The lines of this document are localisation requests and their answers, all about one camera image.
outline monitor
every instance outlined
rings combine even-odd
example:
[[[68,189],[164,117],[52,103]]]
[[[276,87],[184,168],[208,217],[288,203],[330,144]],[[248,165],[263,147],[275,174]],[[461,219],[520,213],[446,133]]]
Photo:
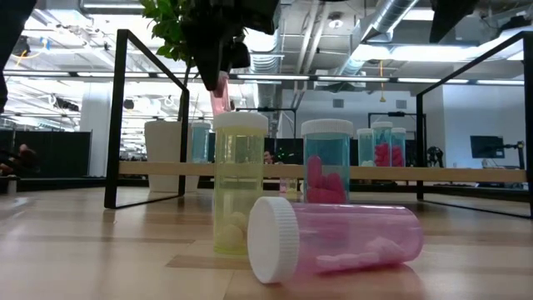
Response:
[[[503,137],[470,136],[472,158],[505,158]]]

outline green leaves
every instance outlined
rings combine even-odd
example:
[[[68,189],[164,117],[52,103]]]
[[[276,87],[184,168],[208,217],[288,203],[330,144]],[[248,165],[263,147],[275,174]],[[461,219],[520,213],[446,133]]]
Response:
[[[159,47],[157,55],[175,61],[187,60],[189,49],[183,36],[180,21],[187,18],[191,0],[140,0],[144,7],[143,17],[156,23],[152,38],[162,38],[165,45]]]

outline wooden table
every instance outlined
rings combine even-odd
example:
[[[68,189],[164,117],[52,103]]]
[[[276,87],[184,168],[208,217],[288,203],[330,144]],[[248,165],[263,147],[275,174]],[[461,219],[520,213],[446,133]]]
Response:
[[[148,192],[121,187],[118,196],[146,201]],[[413,210],[426,235],[417,260],[264,286],[246,259],[212,252],[212,191],[187,194],[181,207],[167,200],[119,211],[102,208],[101,188],[2,196],[0,299],[533,298],[531,221],[421,206],[411,194],[353,193],[351,198]]]

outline white bottle cap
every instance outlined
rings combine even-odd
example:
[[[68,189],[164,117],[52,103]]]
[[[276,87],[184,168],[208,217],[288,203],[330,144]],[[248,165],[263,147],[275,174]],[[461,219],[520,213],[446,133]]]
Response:
[[[261,283],[292,278],[300,236],[292,205],[283,197],[260,197],[248,222],[248,258]]]
[[[224,112],[213,121],[213,128],[244,127],[255,128],[268,132],[268,118],[254,112]]]
[[[361,134],[372,134],[372,129],[370,128],[357,129],[357,135],[361,135]]]
[[[207,128],[207,129],[211,129],[211,124],[208,123],[208,122],[193,122],[191,124],[191,127],[192,128]]]
[[[374,122],[371,128],[392,128],[392,122]]]
[[[391,130],[392,133],[404,133],[406,134],[407,133],[407,130],[405,128],[402,128],[402,127],[396,127],[396,128],[393,128]]]
[[[306,121],[301,125],[301,135],[311,133],[345,133],[353,137],[353,124],[346,120],[320,119]]]

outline wooden shelf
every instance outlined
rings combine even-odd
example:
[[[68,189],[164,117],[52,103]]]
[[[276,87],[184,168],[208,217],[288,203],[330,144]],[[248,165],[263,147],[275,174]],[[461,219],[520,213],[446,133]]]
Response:
[[[225,173],[244,176],[255,168],[227,164]],[[303,178],[304,167],[298,165],[264,165],[265,178]],[[526,171],[505,169],[459,169],[436,167],[351,167],[351,179],[423,180],[432,182],[524,183]],[[121,174],[214,176],[213,163],[120,162]]]

